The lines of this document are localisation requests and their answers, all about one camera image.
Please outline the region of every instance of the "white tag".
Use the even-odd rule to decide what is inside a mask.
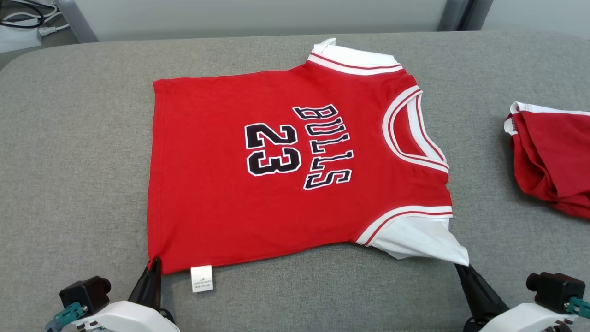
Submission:
[[[213,289],[213,273],[211,265],[191,268],[192,292],[204,292]]]

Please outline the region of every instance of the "robotic arm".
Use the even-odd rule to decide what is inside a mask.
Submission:
[[[472,317],[463,332],[571,332],[578,316],[590,318],[585,284],[564,274],[531,274],[526,282],[535,303],[513,309],[502,301],[470,265],[455,265]],[[162,262],[155,258],[137,281],[127,301],[109,304],[110,282],[99,276],[73,283],[60,292],[64,310],[45,326],[60,332],[74,324],[83,332],[180,332],[170,312],[160,307]]]
[[[109,304],[110,282],[99,276],[78,281],[60,292],[64,310],[45,326],[59,332],[74,324],[84,332],[180,332],[170,312],[160,307],[162,262],[145,268],[127,301]]]
[[[578,315],[590,317],[582,300],[585,284],[564,274],[531,274],[526,281],[536,292],[535,303],[509,310],[486,280],[470,265],[456,265],[461,286],[473,317],[463,332],[571,332]]]

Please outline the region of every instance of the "power cord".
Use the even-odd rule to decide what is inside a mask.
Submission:
[[[2,1],[0,0],[0,10],[2,8]],[[8,16],[6,16],[5,18],[2,19],[2,21],[0,21],[0,25],[4,25],[7,27],[13,27],[13,28],[22,28],[22,29],[31,29],[31,28],[38,28],[39,27],[39,34],[41,36],[45,36],[48,34],[52,34],[54,32],[63,30],[65,28],[68,28],[70,25],[69,24],[65,24],[62,25],[60,27],[40,27],[43,24],[48,23],[49,21],[51,21],[52,19],[54,19],[55,17],[61,15],[61,11],[57,8],[57,6],[55,6],[54,4],[51,5],[47,5],[47,4],[41,4],[39,2],[35,2],[32,0],[7,0],[9,2],[14,2],[14,3],[18,3],[20,5],[23,5],[33,11],[35,11],[37,13],[37,15],[28,13],[28,12],[16,12],[13,14],[10,14]],[[41,7],[41,8],[47,8],[47,9],[52,9],[53,11],[50,12],[49,14],[43,14],[41,13],[41,11],[36,8],[35,6]],[[39,22],[35,25],[21,25],[21,24],[15,24],[18,23],[18,21],[15,21],[15,17],[18,16],[28,16],[31,18],[36,18],[39,20]]]
[[[43,16],[43,13],[38,8],[36,8],[32,4],[28,3],[27,1],[24,1],[24,0],[7,0],[7,1],[19,3],[25,7],[28,7],[29,9],[33,10],[34,12],[36,12],[39,15],[39,22],[35,25],[19,25],[19,24],[7,23],[3,19],[2,21],[0,21],[0,25],[3,25],[5,27],[11,27],[11,28],[32,29],[32,28],[40,27],[43,25],[43,23],[45,23],[45,17]]]

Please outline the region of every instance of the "white wall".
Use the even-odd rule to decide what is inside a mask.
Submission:
[[[482,30],[546,30],[590,40],[590,0],[494,0]]]
[[[99,41],[435,31],[446,0],[75,0]]]

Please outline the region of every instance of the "red jersey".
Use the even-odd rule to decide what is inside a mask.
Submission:
[[[334,41],[291,70],[154,82],[148,248],[164,273],[337,242],[468,265],[422,91],[394,57]]]
[[[590,219],[590,112],[515,102],[504,130],[522,191]]]

